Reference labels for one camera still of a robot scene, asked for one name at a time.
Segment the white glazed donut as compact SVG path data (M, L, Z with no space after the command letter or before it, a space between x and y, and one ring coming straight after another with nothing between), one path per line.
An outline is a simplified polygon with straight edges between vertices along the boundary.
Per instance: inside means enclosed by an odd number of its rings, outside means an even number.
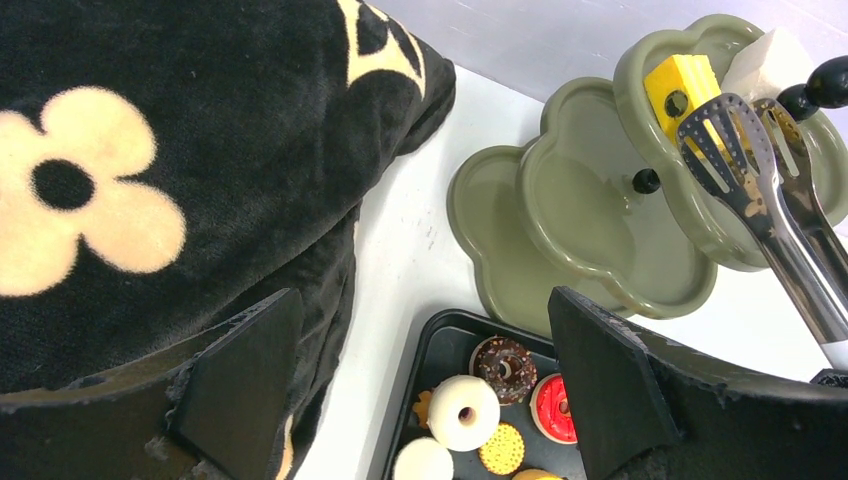
M428 407L432 436L448 450L467 452L485 444L500 423L495 391L481 378L455 375L433 391Z

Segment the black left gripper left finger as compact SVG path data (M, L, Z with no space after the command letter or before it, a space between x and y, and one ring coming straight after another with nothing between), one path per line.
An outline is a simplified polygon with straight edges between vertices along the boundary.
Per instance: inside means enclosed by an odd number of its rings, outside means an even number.
M302 320L300 294L282 289L232 317L191 366L169 430L232 479L273 468Z

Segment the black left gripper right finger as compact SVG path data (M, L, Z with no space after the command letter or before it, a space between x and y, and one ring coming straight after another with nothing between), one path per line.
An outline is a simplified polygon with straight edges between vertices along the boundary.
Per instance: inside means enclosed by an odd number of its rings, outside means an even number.
M669 478L681 434L637 331L567 287L552 290L548 315L587 477Z

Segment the white cake block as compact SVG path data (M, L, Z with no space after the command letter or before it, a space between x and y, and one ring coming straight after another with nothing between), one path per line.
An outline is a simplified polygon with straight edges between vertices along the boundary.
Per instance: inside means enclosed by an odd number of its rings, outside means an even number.
M814 69L798 38L784 28L775 28L734 56L720 88L746 102L776 99L787 88L806 83Z

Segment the steel tongs white handle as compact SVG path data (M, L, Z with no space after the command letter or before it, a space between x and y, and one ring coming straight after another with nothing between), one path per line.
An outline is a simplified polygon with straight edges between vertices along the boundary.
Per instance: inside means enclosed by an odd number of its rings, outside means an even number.
M680 123L681 156L753 236L831 366L847 368L847 253L817 198L811 160L775 100L721 94Z

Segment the yellow layered cake slice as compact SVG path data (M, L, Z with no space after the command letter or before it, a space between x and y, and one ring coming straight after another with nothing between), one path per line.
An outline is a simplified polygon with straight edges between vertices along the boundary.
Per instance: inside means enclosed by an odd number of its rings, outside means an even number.
M643 79L643 87L657 123L682 157L677 130L686 117L723 93L709 57L674 54L660 62Z

